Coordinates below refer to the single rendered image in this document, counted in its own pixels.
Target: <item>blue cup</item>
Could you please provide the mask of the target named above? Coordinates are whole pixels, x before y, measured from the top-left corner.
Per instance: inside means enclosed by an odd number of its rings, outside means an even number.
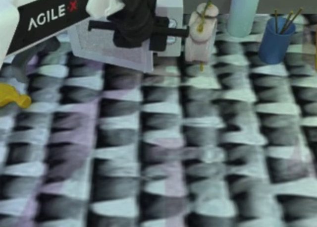
[[[285,22],[286,18],[277,18],[278,32],[282,30]],[[294,23],[291,23],[283,34],[278,34],[275,32],[275,18],[268,20],[259,48],[260,59],[267,64],[278,64],[282,62],[294,33]]]

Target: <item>black and white pattern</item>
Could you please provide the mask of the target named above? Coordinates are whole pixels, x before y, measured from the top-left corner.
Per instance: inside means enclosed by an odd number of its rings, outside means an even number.
[[[33,104],[0,109],[0,227],[315,227],[317,16],[278,65],[257,55],[269,15],[210,64],[153,74],[74,57],[28,66]]]

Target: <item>agile-x logo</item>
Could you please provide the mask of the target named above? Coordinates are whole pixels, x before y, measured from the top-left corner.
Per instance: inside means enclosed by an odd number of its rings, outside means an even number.
[[[40,13],[36,18],[31,17],[28,31],[64,17],[66,15],[66,10],[69,12],[76,11],[78,9],[77,4],[78,0],[71,0],[68,5],[61,4],[57,8],[52,8],[46,12]]]

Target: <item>checkered fabric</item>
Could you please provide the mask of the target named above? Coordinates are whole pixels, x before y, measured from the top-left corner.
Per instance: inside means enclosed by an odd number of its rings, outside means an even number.
[[[203,72],[38,54],[32,106],[0,109],[0,227],[316,227],[317,15],[278,65],[257,55],[269,18],[232,38],[221,16]]]

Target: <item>pen holder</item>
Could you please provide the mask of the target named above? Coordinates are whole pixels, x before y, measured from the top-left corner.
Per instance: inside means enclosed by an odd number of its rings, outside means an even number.
[[[259,48],[259,57],[262,62],[267,64],[278,64],[284,60],[287,48],[291,42],[292,35],[295,33],[295,24],[291,22],[283,34],[279,34],[286,18],[277,18],[277,33],[275,31],[275,18],[267,21],[265,32]]]

